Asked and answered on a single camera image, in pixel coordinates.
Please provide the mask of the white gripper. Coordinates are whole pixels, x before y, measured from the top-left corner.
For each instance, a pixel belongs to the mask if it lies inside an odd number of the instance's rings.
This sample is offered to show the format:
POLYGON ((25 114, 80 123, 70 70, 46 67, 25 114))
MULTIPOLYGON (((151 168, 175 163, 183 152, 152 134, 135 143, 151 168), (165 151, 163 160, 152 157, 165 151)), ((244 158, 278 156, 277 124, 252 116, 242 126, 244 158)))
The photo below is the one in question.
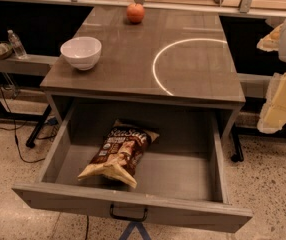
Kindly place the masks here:
MULTIPOLYGON (((269 34, 261 38, 257 48, 266 51, 278 51, 279 59, 286 63, 286 19, 269 34)), ((266 134, 281 130, 286 124, 286 73, 275 73, 269 82, 266 102, 262 106, 257 129, 266 134)))

